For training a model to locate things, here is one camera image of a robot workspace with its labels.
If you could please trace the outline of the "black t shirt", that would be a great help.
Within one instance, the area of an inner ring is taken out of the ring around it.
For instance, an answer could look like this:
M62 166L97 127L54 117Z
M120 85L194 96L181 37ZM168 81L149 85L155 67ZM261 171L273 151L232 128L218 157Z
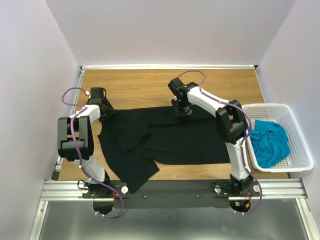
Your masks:
M197 105L191 115L176 118L173 107L117 110L102 123L98 135L110 169L135 193L166 165L205 165L230 162L216 119Z

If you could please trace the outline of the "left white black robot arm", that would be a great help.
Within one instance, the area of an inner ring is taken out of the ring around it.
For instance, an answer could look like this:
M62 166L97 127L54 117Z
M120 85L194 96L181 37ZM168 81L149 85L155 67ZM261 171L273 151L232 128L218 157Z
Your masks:
M88 97L85 104L65 101L66 94L73 89L68 89L61 100L68 106L78 106L79 110L68 117L60 117L57 121L58 154L77 165L86 176L82 191L100 198L115 199L117 194L112 188L110 177L94 156L92 124L97 120L102 122L112 117L116 111L107 100L105 88L92 87L88 91L77 87L77 90Z

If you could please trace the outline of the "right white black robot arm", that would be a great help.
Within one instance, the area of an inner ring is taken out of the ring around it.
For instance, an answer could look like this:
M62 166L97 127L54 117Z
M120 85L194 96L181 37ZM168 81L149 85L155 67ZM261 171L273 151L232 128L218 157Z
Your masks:
M248 123L240 102L219 98L198 84L184 84L179 78L172 80L168 88L174 95L171 103L177 118L191 115L191 105L197 105L215 117L216 132L226 145L231 163L230 191L236 196L243 195L254 180L245 147Z

